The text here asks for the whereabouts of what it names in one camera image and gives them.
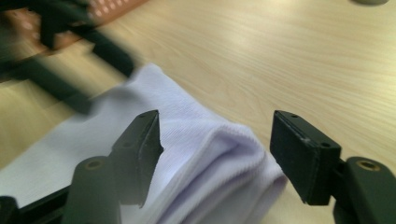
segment black plastic part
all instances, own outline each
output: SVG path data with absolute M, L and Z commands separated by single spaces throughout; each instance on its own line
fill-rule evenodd
M 109 156 L 116 161 L 115 178 L 121 203 L 144 204 L 162 153 L 158 111 L 137 116 L 114 144 Z
M 27 6 L 28 0 L 0 0 L 0 11 L 7 11 Z
M 70 30 L 92 42 L 94 44 L 92 53 L 100 59 L 113 66 L 126 77 L 132 74 L 134 71 L 134 61 L 123 49 L 107 37 L 87 25 L 71 27 Z
M 120 223 L 113 161 L 108 157 L 81 162 L 73 175 L 62 224 L 87 223 Z
M 64 214 L 69 187 L 21 208 L 21 223 L 58 224 Z
M 304 203 L 329 203 L 332 171 L 341 154 L 337 143 L 304 119 L 276 111 L 270 149 Z
M 19 221 L 17 201 L 8 196 L 0 197 L 0 224 L 14 224 Z
M 10 72 L 12 77 L 32 80 L 37 86 L 78 113 L 85 115 L 90 113 L 92 103 L 88 96 L 51 72 L 39 62 L 37 57 L 17 63 Z
M 352 157 L 346 161 L 344 179 L 360 224 L 395 223 L 396 179 L 387 166 Z

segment screw hole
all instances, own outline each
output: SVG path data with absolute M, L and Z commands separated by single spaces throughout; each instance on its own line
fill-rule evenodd
M 125 142 L 124 144 L 122 144 L 124 147 L 131 147 L 132 143 L 130 142 Z
M 379 171 L 381 169 L 377 164 L 371 161 L 357 161 L 356 163 L 360 168 L 368 171 Z
M 330 144 L 329 144 L 329 143 L 321 143 L 321 145 L 322 145 L 323 147 L 330 147 Z

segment towel fold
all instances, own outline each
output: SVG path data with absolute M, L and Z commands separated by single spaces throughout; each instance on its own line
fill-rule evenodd
M 286 183 L 246 126 L 196 102 L 149 64 L 97 97 L 96 114 L 74 116 L 0 171 L 0 195 L 32 203 L 70 184 L 76 165 L 107 156 L 139 114 L 160 112 L 161 155 L 142 208 L 121 207 L 123 224 L 260 223 Z

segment wood grain surface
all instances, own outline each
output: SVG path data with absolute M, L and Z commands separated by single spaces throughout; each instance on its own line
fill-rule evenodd
M 274 110 L 286 110 L 343 159 L 396 171 L 396 1 L 150 0 L 101 29 L 267 147 Z M 122 82 L 88 52 L 78 42 L 46 61 L 91 96 Z M 28 81 L 0 84 L 1 167 L 71 115 Z M 288 184 L 262 223 L 330 224 L 332 206 L 304 205 Z

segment white cloth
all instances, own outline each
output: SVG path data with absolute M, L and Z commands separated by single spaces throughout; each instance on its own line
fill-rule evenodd
M 19 206 L 70 184 L 76 165 L 107 156 L 140 113 L 158 109 L 164 153 L 148 198 L 121 208 L 122 223 L 259 223 L 285 186 L 273 157 L 246 126 L 196 102 L 154 64 L 96 99 L 0 171 L 0 195 Z

